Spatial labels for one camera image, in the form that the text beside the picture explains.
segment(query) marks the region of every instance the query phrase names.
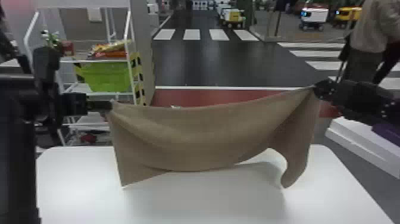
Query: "beige jacket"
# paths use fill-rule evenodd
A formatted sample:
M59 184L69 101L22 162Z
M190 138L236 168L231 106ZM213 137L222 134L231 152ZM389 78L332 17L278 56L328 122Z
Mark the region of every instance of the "beige jacket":
M388 39L400 41L400 0L366 0L351 36L351 47L380 53Z

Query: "fabric fold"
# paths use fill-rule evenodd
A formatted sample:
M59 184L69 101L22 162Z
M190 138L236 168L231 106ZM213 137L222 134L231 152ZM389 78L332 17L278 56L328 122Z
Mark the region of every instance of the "fabric fold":
M108 121L121 183L227 167L274 148L287 161L281 183L289 187L307 165L319 106L311 88L208 107L115 102Z

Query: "person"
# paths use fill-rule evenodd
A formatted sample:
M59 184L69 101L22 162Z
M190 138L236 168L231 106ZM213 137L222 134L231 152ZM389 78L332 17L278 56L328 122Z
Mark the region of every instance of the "person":
M366 0L350 37L342 80L372 82L389 38L400 41L400 0Z
M390 43L387 45L386 50L383 53L383 64L375 74L374 84L380 84L382 80L390 73L393 67L400 60L400 41Z

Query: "zebra crossing stripe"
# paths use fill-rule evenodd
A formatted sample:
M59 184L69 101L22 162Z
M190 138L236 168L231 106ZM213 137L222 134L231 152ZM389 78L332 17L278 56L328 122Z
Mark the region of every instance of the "zebra crossing stripe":
M278 43L284 48L343 48L344 43L289 43L280 42Z
M336 58L340 51L290 51L297 57L320 57L320 58Z
M183 35L184 40L198 41L200 40L200 30L198 29L186 29Z
M329 79L335 80L336 77L329 76ZM400 90L400 78L388 77L384 78L379 84L380 87L388 90Z
M234 30L234 32L242 41L258 41L258 39L247 30Z
M211 29L210 36L213 41L229 41L228 36L222 29Z
M160 41L169 41L172 36L175 33L175 29L162 29L156 37L154 37L154 40L160 40Z
M322 71L337 71L340 68L341 61L306 61L313 68ZM392 71L400 71L400 63L397 63Z

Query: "purple panel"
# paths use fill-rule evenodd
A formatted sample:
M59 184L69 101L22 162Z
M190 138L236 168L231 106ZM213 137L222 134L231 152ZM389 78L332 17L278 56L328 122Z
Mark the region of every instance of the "purple panel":
M377 124L372 127L372 131L382 138L400 147L400 129L390 124Z

